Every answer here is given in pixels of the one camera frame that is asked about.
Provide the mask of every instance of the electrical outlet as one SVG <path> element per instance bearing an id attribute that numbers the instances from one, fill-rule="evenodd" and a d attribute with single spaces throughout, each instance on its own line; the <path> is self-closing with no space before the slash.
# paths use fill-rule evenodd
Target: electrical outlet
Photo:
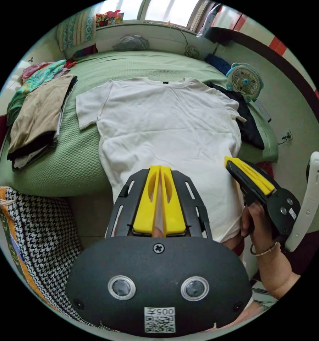
<path id="1" fill-rule="evenodd" d="M 292 132 L 291 132 L 290 129 L 287 128 L 282 133 L 281 141 L 282 142 L 287 142 L 287 141 L 290 141 L 291 139 L 293 139 Z"/>

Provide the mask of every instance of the qr code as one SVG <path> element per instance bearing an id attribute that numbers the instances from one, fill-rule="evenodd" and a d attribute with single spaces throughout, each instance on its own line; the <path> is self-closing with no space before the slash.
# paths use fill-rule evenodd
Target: qr code
<path id="1" fill-rule="evenodd" d="M 175 333 L 175 315 L 145 316 L 146 333 Z"/>

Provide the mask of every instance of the window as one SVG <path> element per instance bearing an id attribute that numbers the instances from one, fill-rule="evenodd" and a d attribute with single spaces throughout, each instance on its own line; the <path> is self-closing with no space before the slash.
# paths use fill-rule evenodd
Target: window
<path id="1" fill-rule="evenodd" d="M 190 28 L 200 17 L 197 9 L 205 6 L 207 0 L 105 0 L 97 4 L 97 13 L 120 10 L 123 21 L 140 20 L 168 22 Z"/>
<path id="2" fill-rule="evenodd" d="M 97 13 L 120 10 L 124 13 L 123 20 L 135 20 L 143 0 L 106 0 L 98 4 Z"/>
<path id="3" fill-rule="evenodd" d="M 187 26 L 198 0 L 151 0 L 145 20 Z"/>

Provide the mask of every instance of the gray pillow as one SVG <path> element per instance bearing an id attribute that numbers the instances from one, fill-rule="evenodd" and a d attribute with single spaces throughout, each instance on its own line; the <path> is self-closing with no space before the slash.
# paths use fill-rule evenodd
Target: gray pillow
<path id="1" fill-rule="evenodd" d="M 113 49 L 115 51 L 144 51 L 149 49 L 149 42 L 138 34 L 127 35 L 120 38 Z"/>

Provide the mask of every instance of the bed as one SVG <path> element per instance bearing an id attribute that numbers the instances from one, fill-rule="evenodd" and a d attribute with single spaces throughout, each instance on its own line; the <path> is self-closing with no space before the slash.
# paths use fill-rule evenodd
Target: bed
<path id="1" fill-rule="evenodd" d="M 80 131 L 75 96 L 105 81 L 148 77 L 158 81 L 177 81 L 191 77 L 225 87 L 226 77 L 204 61 L 166 52 L 132 51 L 93 54 L 78 60 L 70 71 L 78 83 L 68 98 L 61 123 L 59 142 L 49 152 L 25 169 L 12 171 L 7 160 L 6 138 L 0 156 L 0 186 L 10 186 L 29 195 L 78 196 L 110 190 L 98 157 L 100 136 L 95 125 Z M 265 149 L 242 143 L 240 158 L 258 163 L 277 162 L 278 144 L 269 123 L 255 103 L 249 104 Z"/>

